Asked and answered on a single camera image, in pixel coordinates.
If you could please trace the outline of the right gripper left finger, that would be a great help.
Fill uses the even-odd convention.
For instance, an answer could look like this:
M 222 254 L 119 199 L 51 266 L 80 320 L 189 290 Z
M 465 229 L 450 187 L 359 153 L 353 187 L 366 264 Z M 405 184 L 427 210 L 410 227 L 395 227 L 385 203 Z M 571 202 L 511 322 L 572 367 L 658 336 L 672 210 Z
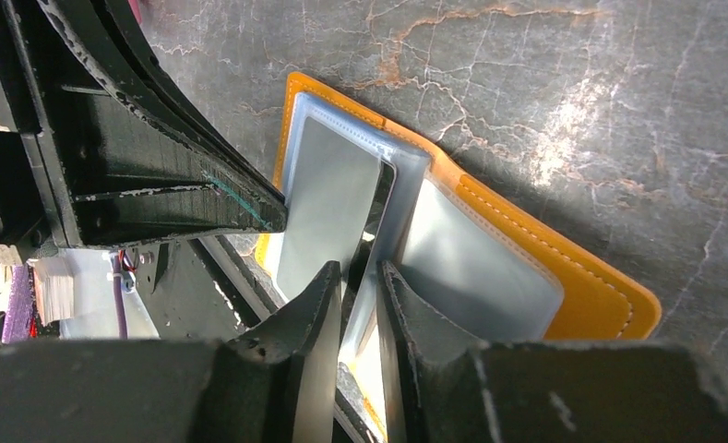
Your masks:
M 0 351 L 0 442 L 328 442 L 340 265 L 222 341 L 51 341 Z

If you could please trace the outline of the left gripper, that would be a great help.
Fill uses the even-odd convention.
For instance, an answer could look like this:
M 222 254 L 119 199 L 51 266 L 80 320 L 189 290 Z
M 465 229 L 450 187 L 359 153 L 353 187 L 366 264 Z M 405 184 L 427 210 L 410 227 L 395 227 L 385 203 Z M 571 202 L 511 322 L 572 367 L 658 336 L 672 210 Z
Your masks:
M 0 245 L 286 226 L 282 193 L 162 69 L 126 1 L 0 1 Z

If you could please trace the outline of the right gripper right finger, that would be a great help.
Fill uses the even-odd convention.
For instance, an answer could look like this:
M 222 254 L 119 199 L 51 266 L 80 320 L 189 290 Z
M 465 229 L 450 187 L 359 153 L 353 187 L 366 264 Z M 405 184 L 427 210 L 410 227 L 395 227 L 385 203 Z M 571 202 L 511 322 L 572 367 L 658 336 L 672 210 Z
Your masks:
M 377 266 L 391 442 L 728 442 L 709 362 L 654 341 L 478 339 Z

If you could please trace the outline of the yellow leather card holder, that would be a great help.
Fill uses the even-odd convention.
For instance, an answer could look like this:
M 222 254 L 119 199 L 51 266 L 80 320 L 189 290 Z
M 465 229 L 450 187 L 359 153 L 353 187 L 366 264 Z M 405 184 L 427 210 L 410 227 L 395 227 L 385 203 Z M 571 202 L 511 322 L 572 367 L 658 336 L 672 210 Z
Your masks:
M 483 341 L 639 340 L 656 297 L 464 172 L 438 146 L 302 73 L 289 75 L 275 184 L 289 218 L 257 259 L 293 299 L 327 261 L 345 265 L 352 235 L 340 197 L 367 162 L 395 179 L 374 256 L 375 323 L 360 354 L 380 358 L 377 266 L 392 263 L 429 305 Z M 373 365 L 352 363 L 372 388 Z

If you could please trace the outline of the pink cylindrical toy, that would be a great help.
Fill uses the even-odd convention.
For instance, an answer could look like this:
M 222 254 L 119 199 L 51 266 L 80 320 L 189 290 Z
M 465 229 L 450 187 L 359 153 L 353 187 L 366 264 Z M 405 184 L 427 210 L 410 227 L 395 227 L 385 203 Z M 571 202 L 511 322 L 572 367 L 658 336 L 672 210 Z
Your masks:
M 129 0 L 128 4 L 137 24 L 143 24 L 147 12 L 146 2 L 144 0 Z

